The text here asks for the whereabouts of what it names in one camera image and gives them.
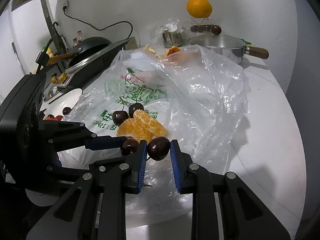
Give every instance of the wooden handle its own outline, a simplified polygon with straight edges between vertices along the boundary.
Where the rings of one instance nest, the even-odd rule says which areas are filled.
[[[267,59],[269,57],[269,52],[266,49],[263,48],[258,48],[258,47],[247,47],[247,50],[249,50],[249,54],[250,56],[254,56],[254,57],[259,57],[259,58],[263,58],[263,59]]]
[[[61,55],[57,55],[57,56],[51,57],[51,58],[49,58],[49,61],[48,61],[48,63],[47,63],[47,66],[48,66],[48,65],[51,65],[51,64],[54,64],[54,63],[57,63],[57,62],[59,62],[59,61],[71,59],[71,58],[73,58],[75,55],[76,55],[75,53],[67,53],[67,54],[61,54]]]

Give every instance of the plastic bottle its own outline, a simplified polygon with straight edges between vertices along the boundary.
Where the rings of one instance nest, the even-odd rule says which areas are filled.
[[[75,46],[77,46],[77,44],[78,44],[77,38],[74,38],[74,39],[73,39],[72,48],[74,48]]]
[[[49,55],[49,57],[54,57],[54,54],[53,54],[50,47],[47,49],[47,54]]]
[[[77,31],[77,33],[78,33],[77,41],[78,41],[78,43],[80,43],[81,41],[84,40],[83,35],[82,35],[82,31]]]

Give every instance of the orange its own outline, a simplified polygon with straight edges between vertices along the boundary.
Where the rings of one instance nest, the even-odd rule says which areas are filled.
[[[117,136],[133,137],[138,142],[146,140],[150,142],[151,133],[138,124],[133,118],[125,120],[117,130]]]
[[[156,136],[166,136],[168,134],[168,131],[162,124],[143,110],[139,109],[134,111],[133,118],[136,120],[137,124]]]
[[[208,18],[212,13],[212,6],[208,0],[189,0],[187,11],[193,18]]]

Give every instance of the white countertop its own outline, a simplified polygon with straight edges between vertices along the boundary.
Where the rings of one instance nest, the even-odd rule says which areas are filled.
[[[306,163],[290,105],[262,59],[245,56],[249,113],[231,142],[229,171],[234,171],[263,201],[293,239],[303,212]],[[153,225],[127,229],[130,240],[189,239],[191,213]]]

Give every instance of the cherry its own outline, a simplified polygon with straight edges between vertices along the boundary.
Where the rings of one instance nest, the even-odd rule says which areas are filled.
[[[71,112],[71,108],[70,107],[65,107],[65,108],[63,108],[63,110],[62,110],[62,114],[63,115],[66,115],[66,114],[69,114],[70,112]]]
[[[134,103],[133,105],[129,106],[129,115],[131,118],[133,118],[134,111],[141,109],[144,111],[144,107],[140,103]]]
[[[129,116],[126,111],[114,111],[112,114],[112,120],[117,126],[120,126],[128,118]]]
[[[148,155],[155,161],[163,160],[167,156],[169,150],[170,141],[163,136],[152,139],[147,146]]]
[[[127,139],[121,146],[121,155],[126,156],[137,152],[139,143],[135,139]]]
[[[55,120],[56,120],[56,121],[61,121],[62,118],[63,118],[62,115],[57,115],[56,118],[55,118]]]
[[[215,35],[219,35],[222,32],[221,27],[219,25],[212,25],[211,31]]]

